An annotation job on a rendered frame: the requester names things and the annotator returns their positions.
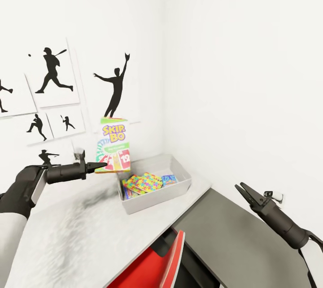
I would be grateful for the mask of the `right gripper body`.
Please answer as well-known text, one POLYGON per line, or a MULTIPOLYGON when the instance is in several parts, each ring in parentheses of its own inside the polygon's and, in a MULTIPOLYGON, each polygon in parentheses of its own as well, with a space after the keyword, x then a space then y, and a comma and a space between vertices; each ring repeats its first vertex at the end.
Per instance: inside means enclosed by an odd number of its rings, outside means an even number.
POLYGON ((291 229, 293 220, 278 208, 272 199, 265 206, 259 206, 257 203, 253 206, 256 209, 251 208, 251 210, 257 213, 263 222, 267 223, 278 235, 283 235, 291 229))

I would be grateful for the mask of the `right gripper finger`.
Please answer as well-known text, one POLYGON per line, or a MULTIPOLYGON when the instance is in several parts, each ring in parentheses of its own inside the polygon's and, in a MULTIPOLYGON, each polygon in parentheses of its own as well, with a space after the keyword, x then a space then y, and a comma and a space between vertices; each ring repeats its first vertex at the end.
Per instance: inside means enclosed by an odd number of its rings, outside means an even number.
POLYGON ((270 200, 270 198, 266 198, 265 196, 262 196, 257 191, 247 186, 245 183, 241 182, 240 185, 259 206, 265 206, 267 202, 270 200))
POLYGON ((234 184, 234 187, 237 188, 237 190, 241 193, 241 195, 243 196, 243 198, 245 198, 247 200, 247 202, 249 203, 249 206, 251 208, 256 209, 256 207, 253 206, 253 204, 255 203, 255 201, 253 200, 253 198, 240 186, 238 186, 237 184, 234 184))

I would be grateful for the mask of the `jigsaw puzzle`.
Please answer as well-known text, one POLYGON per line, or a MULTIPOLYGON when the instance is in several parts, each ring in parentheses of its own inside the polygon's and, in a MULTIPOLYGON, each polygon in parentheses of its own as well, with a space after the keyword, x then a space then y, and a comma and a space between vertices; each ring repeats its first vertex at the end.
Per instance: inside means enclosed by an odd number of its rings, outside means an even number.
POLYGON ((158 189, 161 189, 163 183, 162 178, 155 176, 151 173, 145 173, 142 179, 139 180, 135 186, 149 193, 158 189))
POLYGON ((128 188, 128 189, 130 189, 131 191, 135 191, 136 193, 138 193, 138 194, 141 194, 141 195, 143 195, 143 194, 145 194, 146 192, 145 191, 143 191, 142 189, 140 189, 140 188, 137 188, 136 186, 135 186, 135 184, 139 181, 139 180, 141 180, 142 178, 140 177, 140 176, 138 176, 138 175, 134 175, 130 180, 128 180, 123 186, 124 187, 126 187, 126 188, 128 188))

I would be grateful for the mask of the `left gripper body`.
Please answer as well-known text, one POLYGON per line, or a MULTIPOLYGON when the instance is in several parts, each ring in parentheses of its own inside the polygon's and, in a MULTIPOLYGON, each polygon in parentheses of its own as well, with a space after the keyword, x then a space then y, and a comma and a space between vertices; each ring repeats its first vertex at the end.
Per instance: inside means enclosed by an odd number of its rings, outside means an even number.
POLYGON ((72 181, 77 179, 86 180, 87 174, 85 173, 85 159, 81 160, 80 163, 64 165, 61 167, 61 181, 72 181))

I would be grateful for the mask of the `board game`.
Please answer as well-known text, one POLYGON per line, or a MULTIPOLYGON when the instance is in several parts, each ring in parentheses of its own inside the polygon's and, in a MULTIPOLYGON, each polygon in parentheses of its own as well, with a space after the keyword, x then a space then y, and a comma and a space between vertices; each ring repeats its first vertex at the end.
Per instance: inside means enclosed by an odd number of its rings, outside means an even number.
MULTIPOLYGON (((128 180, 130 180, 130 178, 122 180, 122 185, 124 185, 128 180)), ((135 191, 131 191, 130 189, 128 189, 128 188, 126 188, 124 186, 123 186, 123 190, 124 190, 124 193, 125 193, 126 200, 141 195, 141 194, 136 193, 135 191)))
POLYGON ((99 124, 96 161, 107 166, 96 168, 95 174, 129 172, 130 148, 128 120, 101 117, 99 124))
POLYGON ((164 188, 177 183, 175 175, 162 176, 161 181, 163 183, 164 188))

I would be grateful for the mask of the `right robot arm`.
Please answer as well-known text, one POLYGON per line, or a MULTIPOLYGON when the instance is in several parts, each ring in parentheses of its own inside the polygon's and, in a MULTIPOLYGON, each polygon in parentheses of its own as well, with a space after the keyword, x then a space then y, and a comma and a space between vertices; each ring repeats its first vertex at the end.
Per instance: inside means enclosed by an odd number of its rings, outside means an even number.
MULTIPOLYGON (((312 231, 300 228, 285 212, 285 194, 265 191, 264 196, 241 182, 234 187, 247 200, 251 210, 280 235, 290 247, 298 249, 306 262, 312 288, 323 288, 323 241, 312 231)), ((260 220, 261 220, 260 219, 260 220)))

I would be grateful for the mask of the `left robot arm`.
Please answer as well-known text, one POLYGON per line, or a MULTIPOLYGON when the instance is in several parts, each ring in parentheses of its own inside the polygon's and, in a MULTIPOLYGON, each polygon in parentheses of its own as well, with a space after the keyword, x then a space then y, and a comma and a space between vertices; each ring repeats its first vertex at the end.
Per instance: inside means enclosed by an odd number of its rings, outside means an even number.
POLYGON ((5 288, 21 236, 45 185, 86 180, 102 162, 85 162, 85 150, 76 148, 73 164, 64 166, 32 165, 18 172, 5 193, 0 194, 0 288, 5 288))

